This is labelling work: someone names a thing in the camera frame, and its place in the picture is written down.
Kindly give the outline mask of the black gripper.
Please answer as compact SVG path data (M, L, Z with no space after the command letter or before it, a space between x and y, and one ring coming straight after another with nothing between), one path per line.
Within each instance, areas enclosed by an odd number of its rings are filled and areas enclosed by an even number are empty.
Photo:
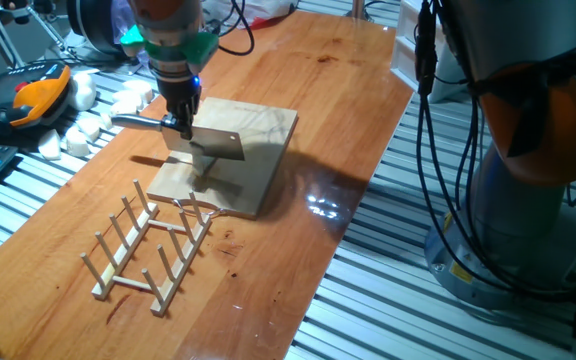
M162 129L179 132L183 139L191 140L202 91L199 76L188 71L169 73L156 70L155 77L169 112L161 120Z

